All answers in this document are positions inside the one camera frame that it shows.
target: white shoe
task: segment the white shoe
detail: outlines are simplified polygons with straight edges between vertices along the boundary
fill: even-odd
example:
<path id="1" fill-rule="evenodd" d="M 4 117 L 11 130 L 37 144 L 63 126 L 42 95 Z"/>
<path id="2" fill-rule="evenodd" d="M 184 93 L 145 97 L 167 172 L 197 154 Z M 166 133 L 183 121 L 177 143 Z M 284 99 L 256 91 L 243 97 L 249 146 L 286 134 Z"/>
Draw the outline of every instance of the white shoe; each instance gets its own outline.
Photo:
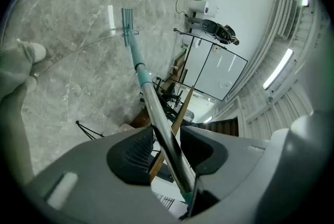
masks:
<path id="1" fill-rule="evenodd" d="M 34 76 L 29 76 L 25 84 L 27 85 L 27 93 L 33 92 L 37 87 L 37 79 Z"/>
<path id="2" fill-rule="evenodd" d="M 31 43 L 34 51 L 35 51 L 35 58 L 33 63 L 38 63 L 43 60 L 46 56 L 46 48 L 38 43 Z"/>

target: silver tube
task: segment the silver tube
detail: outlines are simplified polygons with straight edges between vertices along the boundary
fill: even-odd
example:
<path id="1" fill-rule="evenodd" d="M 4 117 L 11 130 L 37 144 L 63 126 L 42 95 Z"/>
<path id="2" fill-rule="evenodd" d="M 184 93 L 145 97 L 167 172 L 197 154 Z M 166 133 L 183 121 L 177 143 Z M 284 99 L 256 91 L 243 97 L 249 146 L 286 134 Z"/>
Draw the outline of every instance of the silver tube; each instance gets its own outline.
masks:
<path id="1" fill-rule="evenodd" d="M 136 70 L 137 72 L 145 70 L 145 65 L 137 65 Z M 156 137 L 172 176 L 182 193 L 192 192 L 195 185 L 195 176 L 177 143 L 153 84 L 150 82 L 144 83 L 141 90 L 151 123 L 159 131 L 159 134 L 156 133 Z"/>

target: gray tile floor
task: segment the gray tile floor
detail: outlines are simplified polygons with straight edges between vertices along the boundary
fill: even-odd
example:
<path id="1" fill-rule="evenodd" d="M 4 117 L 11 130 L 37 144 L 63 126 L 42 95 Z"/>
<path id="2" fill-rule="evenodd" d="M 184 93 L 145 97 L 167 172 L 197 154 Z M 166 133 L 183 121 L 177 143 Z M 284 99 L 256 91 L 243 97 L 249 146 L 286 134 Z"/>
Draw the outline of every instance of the gray tile floor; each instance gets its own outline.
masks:
<path id="1" fill-rule="evenodd" d="M 88 140 L 76 120 L 111 135 L 141 110 L 136 74 L 122 37 L 121 8 L 134 10 L 147 69 L 153 78 L 164 77 L 181 53 L 173 28 L 184 30 L 184 15 L 175 12 L 175 1 L 18 1 L 2 49 L 17 39 L 47 48 L 46 59 L 33 68 L 37 89 L 26 96 L 22 109 L 35 173 Z M 180 1 L 178 10 L 188 13 L 189 1 Z"/>

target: white cylinder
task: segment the white cylinder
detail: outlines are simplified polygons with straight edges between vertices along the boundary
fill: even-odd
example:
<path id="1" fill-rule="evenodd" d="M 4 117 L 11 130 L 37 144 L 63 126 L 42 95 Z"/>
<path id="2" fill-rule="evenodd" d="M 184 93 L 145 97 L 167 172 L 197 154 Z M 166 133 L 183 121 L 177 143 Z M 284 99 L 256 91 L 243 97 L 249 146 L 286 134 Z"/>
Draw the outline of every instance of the white cylinder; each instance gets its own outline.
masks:
<path id="1" fill-rule="evenodd" d="M 194 41 L 193 41 L 193 45 L 192 46 L 195 47 L 195 48 L 198 48 L 199 47 L 199 43 L 200 43 L 200 38 L 196 38 L 196 37 L 184 34 L 183 38 L 182 38 L 182 42 L 184 44 L 186 44 L 186 45 L 190 45 L 192 43 L 193 38 L 194 38 Z"/>
<path id="2" fill-rule="evenodd" d="M 208 13 L 209 3 L 207 1 L 190 1 L 189 8 L 197 13 Z"/>

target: wooden beam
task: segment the wooden beam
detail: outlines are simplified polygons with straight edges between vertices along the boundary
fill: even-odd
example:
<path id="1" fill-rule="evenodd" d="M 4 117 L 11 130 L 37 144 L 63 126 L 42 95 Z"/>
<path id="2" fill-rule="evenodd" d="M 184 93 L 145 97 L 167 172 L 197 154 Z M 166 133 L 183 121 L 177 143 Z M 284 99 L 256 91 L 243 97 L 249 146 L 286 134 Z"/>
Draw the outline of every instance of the wooden beam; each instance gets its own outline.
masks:
<path id="1" fill-rule="evenodd" d="M 178 114 L 176 121 L 172 124 L 172 131 L 173 131 L 174 136 L 176 136 L 178 130 L 180 129 L 183 117 L 187 111 L 190 99 L 192 98 L 193 91 L 194 91 L 194 86 L 192 86 L 192 88 L 190 89 L 186 99 L 183 102 L 183 106 L 180 109 L 180 112 Z M 154 179 L 154 177 L 158 174 L 164 160 L 165 158 L 160 152 L 158 158 L 156 159 L 156 162 L 154 163 L 152 169 L 150 170 L 150 181 L 151 182 Z"/>

